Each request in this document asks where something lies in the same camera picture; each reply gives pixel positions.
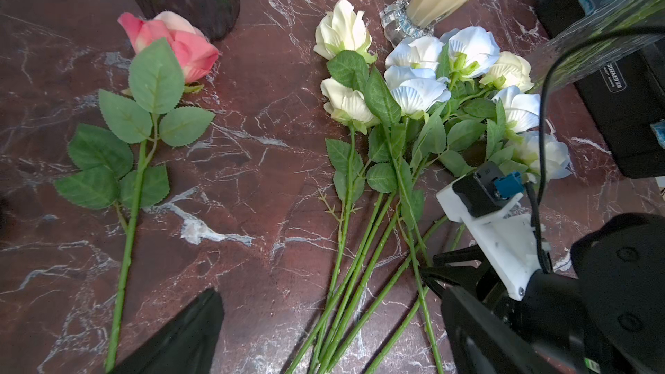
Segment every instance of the clear glass base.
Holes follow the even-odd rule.
[[[393,47],[397,46],[404,38],[432,36],[434,34],[434,25],[436,21],[429,26],[418,26],[409,19],[406,15],[406,6],[409,0],[398,0],[393,4],[386,6],[384,10],[379,13],[381,17],[381,25],[387,40],[390,41]]]

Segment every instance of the screw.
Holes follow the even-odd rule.
[[[628,332],[639,332],[644,328],[640,318],[636,317],[632,313],[623,313],[617,318],[621,328],[626,329]]]
[[[640,254],[633,247],[621,247],[617,250],[617,257],[624,262],[636,262],[640,260]]]

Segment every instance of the white rose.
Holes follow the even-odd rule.
[[[436,80],[436,73],[429,68],[392,66],[385,73],[386,84],[403,115],[420,119],[437,101],[450,99],[450,91],[444,81]]]
[[[526,164],[529,172],[540,175],[540,156],[538,154],[538,132],[526,131],[520,134],[523,140],[518,143],[510,141],[508,146],[515,147],[513,159]],[[570,165],[568,146],[558,141],[554,136],[544,136],[544,158],[547,180],[561,179],[572,172],[567,169]]]
[[[540,94],[522,94],[517,86],[504,88],[494,96],[495,103],[501,100],[505,110],[506,125],[515,133],[538,125]]]
[[[328,97],[323,109],[336,121],[345,126],[353,123],[356,129],[367,133],[367,128],[379,123],[365,104],[365,96],[361,92],[343,86],[336,79],[324,79],[321,92]]]
[[[314,52],[331,60],[341,51],[350,50],[361,54],[367,63],[376,61],[376,56],[367,52],[372,37],[362,21],[364,13],[353,12],[353,5],[347,0],[337,2],[335,9],[327,12],[317,26]]]
[[[499,59],[500,49],[494,36],[479,26],[464,28],[447,42],[452,67],[463,78],[476,78],[486,73]],[[461,54],[466,55],[465,59],[459,60]]]
[[[520,91],[525,92],[533,88],[531,77],[529,77],[530,73],[531,64],[527,60],[512,52],[503,51],[499,54],[499,59],[480,80],[480,83],[494,83],[494,86],[498,89],[517,86]],[[505,81],[500,83],[498,80],[502,77]]]
[[[417,39],[407,37],[387,56],[386,67],[429,68],[439,66],[439,54],[444,45],[435,37],[423,36]]]

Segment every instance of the blue connector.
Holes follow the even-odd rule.
[[[497,178],[494,180],[494,189],[498,198],[510,199],[524,191],[522,176],[519,172],[512,172],[503,178]]]

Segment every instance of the artificial rose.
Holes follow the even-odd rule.
[[[512,52],[503,51],[480,80],[480,84],[492,83],[498,89],[517,86],[524,93],[533,88],[530,72],[531,64],[527,60]]]
[[[367,128],[377,125],[379,120],[365,104],[361,92],[340,84],[336,79],[324,79],[321,92],[328,97],[323,109],[336,121],[345,126],[353,123],[356,129],[367,134]]]
[[[448,55],[453,71],[462,78],[476,78],[485,74],[499,59],[499,46],[491,32],[479,26],[464,28],[447,41]]]
[[[162,12],[149,21],[123,13],[118,22],[125,29],[137,54],[153,41],[165,37],[182,67],[185,83],[208,74],[220,55],[200,30],[173,12]]]
[[[505,110],[506,126],[515,133],[538,125],[540,94],[522,94],[517,86],[504,88],[494,96],[495,103],[501,100]]]
[[[394,65],[386,70],[385,78],[402,114],[414,119],[420,119],[434,103],[448,101],[451,96],[445,81],[437,81],[436,73],[429,68]]]
[[[386,67],[429,68],[436,70],[439,66],[439,54],[444,45],[431,36],[417,39],[407,37],[387,56]]]
[[[515,147],[513,159],[526,164],[529,172],[540,175],[538,132],[526,131],[521,133],[520,137],[523,137],[521,142],[510,141],[508,143],[508,146]],[[567,169],[570,165],[568,146],[552,135],[544,136],[544,157],[547,180],[565,178],[572,173]]]
[[[317,26],[314,52],[331,60],[341,51],[350,50],[361,54],[366,63],[375,62],[376,56],[367,52],[372,37],[362,21],[364,13],[353,12],[353,5],[348,0],[337,2],[335,9],[327,12]]]

